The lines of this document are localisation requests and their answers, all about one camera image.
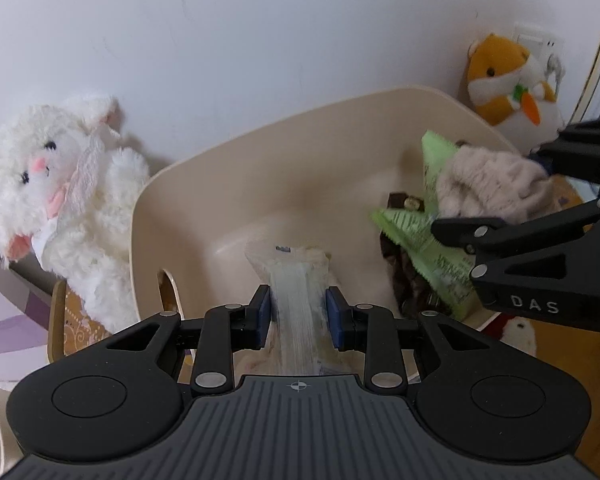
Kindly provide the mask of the clear plastic packet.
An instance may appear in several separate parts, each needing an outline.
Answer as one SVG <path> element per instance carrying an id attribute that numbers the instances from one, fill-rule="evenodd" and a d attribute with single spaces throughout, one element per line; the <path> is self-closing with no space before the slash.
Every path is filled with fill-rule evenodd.
<path id="1" fill-rule="evenodd" d="M 280 352 L 279 376 L 358 373 L 363 359 L 339 352 L 328 330 L 325 294 L 336 283 L 329 256 L 315 247 L 251 242 L 245 256 L 261 281 L 270 285 L 272 320 L 262 349 Z"/>

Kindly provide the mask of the wall socket plate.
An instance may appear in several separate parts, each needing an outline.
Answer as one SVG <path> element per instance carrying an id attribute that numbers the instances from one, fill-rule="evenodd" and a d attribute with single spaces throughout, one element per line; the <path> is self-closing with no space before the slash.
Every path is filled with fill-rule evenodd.
<path id="1" fill-rule="evenodd" d="M 564 40 L 538 26 L 517 23 L 514 27 L 513 38 L 518 44 L 526 47 L 538 60 L 541 68 L 547 76 L 554 76 L 556 80 L 562 80 L 566 74 L 566 66 L 562 60 L 562 49 Z"/>

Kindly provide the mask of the orange hamster plush with carrot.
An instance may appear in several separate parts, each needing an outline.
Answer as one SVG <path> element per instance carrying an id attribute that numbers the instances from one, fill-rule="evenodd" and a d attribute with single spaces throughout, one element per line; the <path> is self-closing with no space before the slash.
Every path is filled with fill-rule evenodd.
<path id="1" fill-rule="evenodd" d="M 545 70 L 513 40 L 491 34 L 472 44 L 466 79 L 475 112 L 521 153 L 554 139 L 564 126 Z"/>

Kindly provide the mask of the beige plastic storage bin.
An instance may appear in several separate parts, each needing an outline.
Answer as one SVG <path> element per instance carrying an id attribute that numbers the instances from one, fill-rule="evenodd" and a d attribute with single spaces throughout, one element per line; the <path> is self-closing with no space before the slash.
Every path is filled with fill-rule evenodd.
<path id="1" fill-rule="evenodd" d="M 133 212 L 140 316 L 162 310 L 162 284 L 174 288 L 183 318 L 248 301 L 260 283 L 245 255 L 251 242 L 324 250 L 347 300 L 393 308 L 370 215 L 392 192 L 422 195 L 422 136 L 430 131 L 509 149 L 457 100 L 410 87 L 292 116 L 160 171 Z"/>

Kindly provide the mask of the dark brown patterned scrunchie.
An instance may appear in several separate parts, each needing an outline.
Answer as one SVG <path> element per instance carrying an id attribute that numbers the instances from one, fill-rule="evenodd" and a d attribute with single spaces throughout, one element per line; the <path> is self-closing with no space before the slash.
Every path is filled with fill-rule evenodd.
<path id="1" fill-rule="evenodd" d="M 382 258 L 391 268 L 392 289 L 400 315 L 404 318 L 417 318 L 420 312 L 428 310 L 450 314 L 450 307 L 416 271 L 405 249 L 390 240 L 385 233 L 380 234 L 379 241 Z"/>

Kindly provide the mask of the small white plush red heart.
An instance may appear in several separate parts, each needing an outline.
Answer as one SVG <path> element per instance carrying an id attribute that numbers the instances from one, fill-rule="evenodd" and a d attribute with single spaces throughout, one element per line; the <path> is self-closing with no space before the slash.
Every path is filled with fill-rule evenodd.
<path id="1" fill-rule="evenodd" d="M 491 339 L 509 344 L 529 356 L 536 356 L 535 331 L 526 318 L 499 313 L 483 327 L 482 332 Z"/>

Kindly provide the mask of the white plush lamb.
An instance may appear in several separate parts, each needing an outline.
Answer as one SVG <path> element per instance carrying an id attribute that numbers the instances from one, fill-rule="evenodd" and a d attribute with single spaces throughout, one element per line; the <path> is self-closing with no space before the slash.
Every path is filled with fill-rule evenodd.
<path id="1" fill-rule="evenodd" d="M 149 180 L 122 143 L 113 96 L 31 105 L 0 128 L 0 258 L 35 255 L 87 315 L 115 334 L 140 320 L 131 282 L 132 213 Z"/>

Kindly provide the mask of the light green snack bag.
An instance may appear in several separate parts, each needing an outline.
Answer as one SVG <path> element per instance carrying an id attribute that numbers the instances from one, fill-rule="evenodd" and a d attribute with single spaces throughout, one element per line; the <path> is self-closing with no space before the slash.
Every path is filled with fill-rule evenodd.
<path id="1" fill-rule="evenodd" d="M 432 222 L 439 213 L 436 184 L 444 164 L 458 147 L 443 136 L 427 131 L 422 136 L 422 168 L 424 168 L 424 210 L 387 207 L 374 211 L 370 218 L 393 243 L 398 244 L 414 263 L 415 271 L 451 308 L 457 321 L 467 318 L 478 306 L 475 289 L 469 281 L 474 258 L 462 250 L 446 247 L 431 233 Z"/>

